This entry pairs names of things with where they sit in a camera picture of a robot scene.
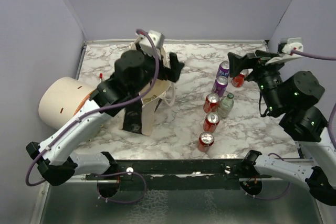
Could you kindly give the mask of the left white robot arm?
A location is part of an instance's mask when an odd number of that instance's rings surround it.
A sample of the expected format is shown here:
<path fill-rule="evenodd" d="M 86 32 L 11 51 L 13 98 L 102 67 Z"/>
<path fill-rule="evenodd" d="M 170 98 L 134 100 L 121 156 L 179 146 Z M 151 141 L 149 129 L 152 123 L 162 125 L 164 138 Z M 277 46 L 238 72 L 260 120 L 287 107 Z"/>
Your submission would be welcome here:
<path fill-rule="evenodd" d="M 114 63 L 114 73 L 101 82 L 79 112 L 48 139 L 30 142 L 26 151 L 34 160 L 43 179 L 59 186 L 74 175 L 99 174 L 104 179 L 115 175 L 116 162 L 108 152 L 77 154 L 75 149 L 92 138 L 95 131 L 122 109 L 140 101 L 140 91 L 155 80 L 176 82 L 184 67 L 175 53 L 170 66 L 159 58 L 138 50 L 125 51 Z"/>

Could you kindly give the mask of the red cola can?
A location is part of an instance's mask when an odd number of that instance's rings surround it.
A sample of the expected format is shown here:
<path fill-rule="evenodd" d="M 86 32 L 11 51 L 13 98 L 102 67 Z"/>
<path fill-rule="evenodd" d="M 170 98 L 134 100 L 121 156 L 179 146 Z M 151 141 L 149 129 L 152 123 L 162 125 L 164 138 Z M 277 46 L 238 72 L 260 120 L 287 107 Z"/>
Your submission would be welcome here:
<path fill-rule="evenodd" d="M 203 123 L 203 130 L 206 132 L 214 133 L 217 126 L 219 125 L 219 122 L 220 117 L 217 113 L 215 112 L 208 113 Z"/>

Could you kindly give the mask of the red cola can four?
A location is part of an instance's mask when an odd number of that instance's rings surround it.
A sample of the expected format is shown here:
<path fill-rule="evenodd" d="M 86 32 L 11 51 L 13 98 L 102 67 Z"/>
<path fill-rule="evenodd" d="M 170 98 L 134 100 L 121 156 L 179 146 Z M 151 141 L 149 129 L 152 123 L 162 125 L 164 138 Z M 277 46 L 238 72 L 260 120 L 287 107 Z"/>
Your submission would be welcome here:
<path fill-rule="evenodd" d="M 210 93 L 205 98 L 203 110 L 205 113 L 215 112 L 219 106 L 220 98 L 216 93 Z"/>

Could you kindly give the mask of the clear glass bottle two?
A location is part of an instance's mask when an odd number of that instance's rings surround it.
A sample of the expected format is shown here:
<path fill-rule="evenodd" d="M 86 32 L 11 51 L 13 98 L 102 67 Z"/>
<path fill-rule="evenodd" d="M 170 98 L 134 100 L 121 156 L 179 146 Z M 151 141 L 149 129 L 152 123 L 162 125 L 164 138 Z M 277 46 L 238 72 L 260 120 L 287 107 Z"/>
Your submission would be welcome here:
<path fill-rule="evenodd" d="M 150 103 L 150 102 L 152 102 L 154 100 L 155 100 L 155 98 L 146 98 L 146 99 L 143 99 L 143 104 Z"/>

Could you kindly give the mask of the red cola can three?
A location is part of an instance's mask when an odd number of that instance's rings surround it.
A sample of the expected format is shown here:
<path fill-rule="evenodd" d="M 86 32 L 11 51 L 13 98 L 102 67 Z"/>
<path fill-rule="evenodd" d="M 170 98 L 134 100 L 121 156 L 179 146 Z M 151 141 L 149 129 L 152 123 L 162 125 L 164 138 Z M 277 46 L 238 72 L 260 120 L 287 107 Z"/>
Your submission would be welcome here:
<path fill-rule="evenodd" d="M 211 132 L 203 132 L 199 135 L 197 148 L 201 152 L 207 152 L 214 142 L 215 138 Z"/>

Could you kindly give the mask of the red cola can two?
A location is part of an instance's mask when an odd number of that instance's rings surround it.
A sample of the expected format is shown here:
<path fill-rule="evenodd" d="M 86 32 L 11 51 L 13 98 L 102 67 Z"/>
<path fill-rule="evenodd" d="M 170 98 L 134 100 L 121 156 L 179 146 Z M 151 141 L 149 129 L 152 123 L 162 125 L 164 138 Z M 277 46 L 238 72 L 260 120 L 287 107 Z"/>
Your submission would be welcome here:
<path fill-rule="evenodd" d="M 236 88 L 242 87 L 248 74 L 248 69 L 242 70 L 236 77 L 232 78 L 232 85 Z"/>

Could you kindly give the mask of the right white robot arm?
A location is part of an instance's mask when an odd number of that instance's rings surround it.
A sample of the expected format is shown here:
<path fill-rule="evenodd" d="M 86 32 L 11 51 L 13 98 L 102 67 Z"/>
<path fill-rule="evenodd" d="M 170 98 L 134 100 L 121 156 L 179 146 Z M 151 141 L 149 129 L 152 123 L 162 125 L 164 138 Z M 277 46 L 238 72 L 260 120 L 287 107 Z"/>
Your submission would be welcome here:
<path fill-rule="evenodd" d="M 299 71 L 282 81 L 279 70 L 286 62 L 299 58 L 297 52 L 275 54 L 257 50 L 245 56 L 228 53 L 229 72 L 236 77 L 251 69 L 246 81 L 257 83 L 260 98 L 267 106 L 262 116 L 282 117 L 279 125 L 317 162 L 306 167 L 274 159 L 251 150 L 240 165 L 246 178 L 268 175 L 307 189 L 316 200 L 335 206 L 335 141 L 329 123 L 315 104 L 324 94 L 317 78 L 310 71 Z"/>

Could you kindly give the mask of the clear glass bottle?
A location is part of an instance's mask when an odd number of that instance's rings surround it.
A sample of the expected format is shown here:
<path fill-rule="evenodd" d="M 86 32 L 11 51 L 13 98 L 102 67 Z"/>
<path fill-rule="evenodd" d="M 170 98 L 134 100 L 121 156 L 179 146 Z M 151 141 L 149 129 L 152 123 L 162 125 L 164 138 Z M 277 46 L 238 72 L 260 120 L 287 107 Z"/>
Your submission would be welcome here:
<path fill-rule="evenodd" d="M 221 119 L 224 119 L 229 115 L 234 106 L 234 95 L 229 93 L 227 96 L 223 97 L 216 110 L 217 114 Z"/>

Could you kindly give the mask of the beige canvas tote bag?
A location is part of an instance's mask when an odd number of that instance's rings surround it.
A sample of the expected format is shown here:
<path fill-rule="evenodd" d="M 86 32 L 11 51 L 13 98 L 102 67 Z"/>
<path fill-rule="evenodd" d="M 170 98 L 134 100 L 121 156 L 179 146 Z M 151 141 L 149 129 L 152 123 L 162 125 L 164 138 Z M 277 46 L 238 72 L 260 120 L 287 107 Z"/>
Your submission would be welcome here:
<path fill-rule="evenodd" d="M 156 80 L 152 90 L 145 95 L 142 100 L 137 101 L 125 108 L 124 115 L 121 116 L 119 129 L 131 133 L 149 136 L 152 133 L 155 112 L 162 100 L 165 99 L 166 92 L 171 87 L 168 80 Z M 155 98 L 154 101 L 143 104 L 143 99 Z"/>

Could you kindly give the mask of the purple fanta can two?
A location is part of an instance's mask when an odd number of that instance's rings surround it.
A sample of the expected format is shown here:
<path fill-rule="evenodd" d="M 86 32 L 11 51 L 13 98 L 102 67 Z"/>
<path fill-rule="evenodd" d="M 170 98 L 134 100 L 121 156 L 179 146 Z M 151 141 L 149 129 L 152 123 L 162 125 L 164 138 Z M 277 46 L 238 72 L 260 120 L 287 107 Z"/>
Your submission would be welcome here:
<path fill-rule="evenodd" d="M 229 77 L 229 61 L 223 61 L 219 64 L 216 77 L 219 76 Z"/>

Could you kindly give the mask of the purple fanta can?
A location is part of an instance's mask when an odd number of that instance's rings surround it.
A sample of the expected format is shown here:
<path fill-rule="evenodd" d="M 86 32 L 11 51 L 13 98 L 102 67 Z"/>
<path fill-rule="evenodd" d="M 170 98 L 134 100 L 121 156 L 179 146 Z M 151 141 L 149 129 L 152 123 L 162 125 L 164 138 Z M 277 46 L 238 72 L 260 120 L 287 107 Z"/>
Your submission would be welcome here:
<path fill-rule="evenodd" d="M 212 93 L 216 93 L 219 97 L 224 95 L 224 92 L 228 86 L 228 79 L 225 76 L 218 76 L 212 87 Z"/>

